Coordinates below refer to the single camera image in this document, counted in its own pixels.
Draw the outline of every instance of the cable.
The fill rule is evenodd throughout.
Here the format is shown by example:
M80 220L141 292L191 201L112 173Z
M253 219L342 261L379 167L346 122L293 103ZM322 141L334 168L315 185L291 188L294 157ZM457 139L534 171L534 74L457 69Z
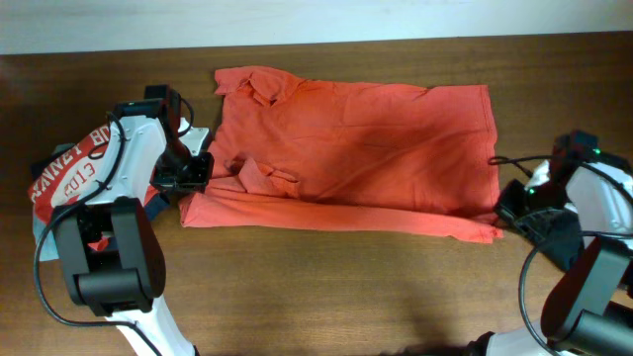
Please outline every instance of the cable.
M60 322L67 326L76 326L76 327L99 327L99 326L129 327L138 335L138 337L140 337L145 342L145 344L147 344L147 347L149 347L151 351L153 351L157 356L161 356L160 351L158 351L156 346L147 338L147 336L145 336L145 334L138 328L138 326L135 323L128 322L128 321L75 321L75 320L66 319L63 316L59 315L52 308L52 306L46 299L44 290L42 289L42 281L40 279L40 255L42 254L42 247L44 246L44 242L46 238L48 237L48 233L51 232L62 220L70 216L77 209L83 206L86 202L93 199L94 197L99 195L101 192L103 192L107 188L108 184L110 184L110 182L114 178L115 173L117 172L117 169L119 168L119 164L121 163L121 159L123 158L123 154L126 147L126 135L124 133L123 126L119 122L119 118L117 118L114 114L108 113L108 115L109 117L113 119L113 122L117 125L117 128L119 129L120 146L119 146L119 151L117 152L117 156L115 158L115 162L112 166L112 169L110 170L110 173L108 173L108 176L106 177L106 179L103 182L99 182L99 187L96 190L86 195L84 198L78 200L77 202L73 203L72 205L67 206L67 208L65 208L58 215L56 215L54 219L46 225L44 230L42 230L42 233L40 234L40 239L38 240L38 243L36 245L36 253L35 253L35 258L33 261L33 276L34 276L34 280L36 284L36 291L38 292L38 297L40 298L40 301L42 302L44 309L50 316L52 316L53 319L55 319L55 321Z
M185 98L180 97L180 101L185 103L185 106L187 107L187 110L189 110L189 126L183 132L178 133L178 137L182 137L183 135L188 133L189 130L191 129L191 127L194 126L194 108L191 107L191 104L189 104L189 102L187 100L185 100Z
M534 256L538 254L541 248L547 247L551 243L558 242L561 240L563 239L550 240L540 245L534 246L534 248L532 248L530 253L525 258L525 262L523 262L523 267L521 268L521 274L518 279L518 308L521 312L521 317L523 318L525 327L527 327L527 331L530 333L530 335L532 335L532 338L534 338L534 340L539 344L539 346L541 346L545 351L547 351L552 356L559 356L560 354L554 351L554 349L552 349L551 347L549 347L549 345L545 343L543 339L541 339L541 336L539 336L538 333L536 333L536 330L534 329L534 326L532 326L532 322L530 321L530 317L527 314L527 308L525 307L525 280L527 277L527 270L529 269L530 264L532 263L532 260L534 259Z
M491 163L491 162L496 162L497 160L500 160L500 161L507 161L507 160L509 160L509 158L504 157L504 156L494 156L494 157L492 157L492 158L490 158L490 159L488 160L488 164L489 164L489 165L499 165L499 164L502 164L502 163L497 163L497 164L493 164L493 163ZM529 170L529 169L525 168L522 164L520 164L520 163L518 163L518 162L512 162L511 164L512 164L512 165L514 165L516 168L518 168L521 172L523 172L523 173L527 176L527 178L532 178L532 176L534 175L534 172L532 172L531 170Z
M103 147L103 146L107 146L109 143L109 141L105 141L105 142L101 142L99 144L97 144L96 146L90 148L90 150L88 151L88 158L92 159L92 160L97 160L97 159L101 159L103 158L103 156L106 154L106 152L102 152L101 155L99 156L93 156L92 153L94 153L97 149Z
M527 157L521 157L521 158L507 158L504 156L494 156L488 159L488 164L489 165L514 164L514 163L520 163L520 162L529 162L532 160L552 159L552 158L564 158L564 157L555 156L553 154L540 154L540 155L527 156Z

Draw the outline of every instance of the wrinkled fabric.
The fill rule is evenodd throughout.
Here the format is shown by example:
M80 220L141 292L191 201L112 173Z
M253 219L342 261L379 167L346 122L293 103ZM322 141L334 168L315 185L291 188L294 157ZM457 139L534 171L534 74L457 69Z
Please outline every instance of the wrinkled fabric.
M181 201L183 225L501 237L487 86L339 83L259 66L216 80L214 172L204 194Z

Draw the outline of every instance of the wooden table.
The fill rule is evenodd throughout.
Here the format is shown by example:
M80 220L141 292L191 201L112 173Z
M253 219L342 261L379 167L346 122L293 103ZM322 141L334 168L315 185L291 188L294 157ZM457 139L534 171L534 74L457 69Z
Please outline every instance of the wooden table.
M0 354L131 355L115 329L48 317L33 287L29 163L77 142L144 85L171 83L197 126L215 125L214 71L270 65L299 76L420 86L488 84L497 152L547 153L571 129L633 158L633 34L363 44L192 48L0 57ZM503 168L501 185L518 177ZM529 245L386 232L183 228L172 207L153 223L167 262L165 296L203 355L376 355L407 345L463 345L520 327L518 272ZM538 257L528 284L538 317L561 274ZM58 262L43 265L58 311L73 305Z

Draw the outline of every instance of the table surface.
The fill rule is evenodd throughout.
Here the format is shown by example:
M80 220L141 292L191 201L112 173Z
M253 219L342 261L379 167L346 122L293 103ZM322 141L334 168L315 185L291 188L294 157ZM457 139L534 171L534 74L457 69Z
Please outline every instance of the table surface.
M79 141L150 83L172 84L193 104L196 126L214 127L222 107L214 71L250 64L311 79L488 84L499 154L547 153L556 135L582 129L633 158L632 33L0 56L0 354L133 354L117 330L62 326L37 300L29 163ZM501 185L518 174L503 168ZM166 300L203 355L377 355L463 345L522 325L516 286L530 247L512 233L484 245L390 232L183 228L175 206L152 225L167 263ZM42 269L61 314L94 319L71 303L58 262ZM527 290L534 318L560 277L537 258Z

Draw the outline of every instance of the white wall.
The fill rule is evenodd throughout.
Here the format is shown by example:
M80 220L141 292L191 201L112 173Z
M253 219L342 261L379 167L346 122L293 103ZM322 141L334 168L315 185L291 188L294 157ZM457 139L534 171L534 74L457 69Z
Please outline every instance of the white wall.
M0 0L0 53L633 30L633 0Z

